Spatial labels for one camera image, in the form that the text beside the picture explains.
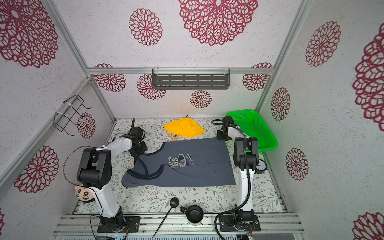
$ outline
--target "yellow bucket hat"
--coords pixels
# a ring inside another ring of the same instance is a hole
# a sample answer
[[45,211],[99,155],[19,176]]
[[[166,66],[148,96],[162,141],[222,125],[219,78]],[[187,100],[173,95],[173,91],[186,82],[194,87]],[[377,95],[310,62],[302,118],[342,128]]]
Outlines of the yellow bucket hat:
[[205,130],[191,118],[180,118],[163,126],[167,131],[181,137],[196,137],[205,132]]

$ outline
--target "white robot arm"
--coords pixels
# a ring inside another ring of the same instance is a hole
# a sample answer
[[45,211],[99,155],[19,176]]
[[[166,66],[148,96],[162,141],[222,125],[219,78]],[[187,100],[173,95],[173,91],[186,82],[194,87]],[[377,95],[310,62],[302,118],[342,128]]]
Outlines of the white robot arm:
[[145,132],[139,127],[132,127],[129,133],[122,135],[115,141],[98,148],[86,148],[83,151],[77,180],[84,187],[93,190],[96,203],[100,207],[100,224],[98,232],[120,232],[124,229],[124,218],[122,209],[116,202],[112,189],[112,159],[122,152],[130,152],[136,157],[147,150],[143,142]]
[[212,124],[222,124],[222,128],[217,130],[217,139],[225,141],[234,140],[235,145],[233,163],[238,168],[239,197],[237,199],[237,207],[227,212],[233,212],[234,226],[239,222],[255,222],[256,216],[254,215],[252,204],[252,180],[255,173],[261,174],[265,171],[265,169],[260,170],[259,166],[263,162],[259,160],[257,138],[247,136],[229,116],[224,117],[223,120],[213,120]]

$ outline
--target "small clock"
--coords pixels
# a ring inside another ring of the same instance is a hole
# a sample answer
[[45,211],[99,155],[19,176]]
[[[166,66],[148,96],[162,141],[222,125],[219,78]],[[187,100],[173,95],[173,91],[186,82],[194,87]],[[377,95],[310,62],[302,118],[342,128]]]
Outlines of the small clock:
[[265,172],[265,170],[266,170],[266,163],[263,160],[259,159],[259,165],[256,166],[255,173],[262,174]]

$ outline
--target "black ladle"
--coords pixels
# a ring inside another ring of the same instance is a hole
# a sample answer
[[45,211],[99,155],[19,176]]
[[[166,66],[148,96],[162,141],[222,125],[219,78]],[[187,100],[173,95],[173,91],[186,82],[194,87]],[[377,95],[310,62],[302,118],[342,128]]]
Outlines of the black ladle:
[[164,222],[164,220],[167,218],[168,213],[171,211],[171,209],[176,208],[176,207],[179,205],[179,200],[177,199],[177,197],[173,197],[173,198],[169,201],[169,205],[170,205],[170,209],[169,209],[169,211],[167,212],[166,216],[163,218],[163,221],[161,221],[161,224],[160,224],[159,227],[156,229],[156,232],[155,232],[155,234],[154,234],[152,237],[155,237],[156,233],[158,232],[158,230],[159,230],[159,228],[161,227],[161,225],[163,225],[163,222]]

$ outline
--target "floral tablecloth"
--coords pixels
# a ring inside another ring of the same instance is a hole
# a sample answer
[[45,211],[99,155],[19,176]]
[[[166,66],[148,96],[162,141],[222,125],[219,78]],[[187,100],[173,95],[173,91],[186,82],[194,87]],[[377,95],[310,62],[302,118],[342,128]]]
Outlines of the floral tablecloth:
[[[171,141],[163,125],[174,119],[136,119],[135,126],[146,131],[146,153],[158,150],[162,143]],[[212,125],[211,119],[195,120],[205,132],[197,137],[183,138],[178,141],[194,138],[215,137],[220,125]],[[118,133],[127,133],[131,127],[131,119],[121,119],[116,122],[110,140]],[[234,170],[236,185],[218,187],[157,187],[152,185],[126,188],[121,185],[121,179],[127,169],[133,168],[134,159],[129,152],[123,152],[112,160],[111,187],[116,201],[123,208],[123,212],[167,212],[169,200],[179,199],[179,206],[200,205],[204,212],[222,212],[234,208],[238,196],[238,173],[233,165],[233,141],[227,141],[227,148]],[[252,201],[255,212],[284,212],[268,170],[263,174],[255,174],[252,186]],[[95,202],[81,203],[78,212],[97,213],[99,208]]]

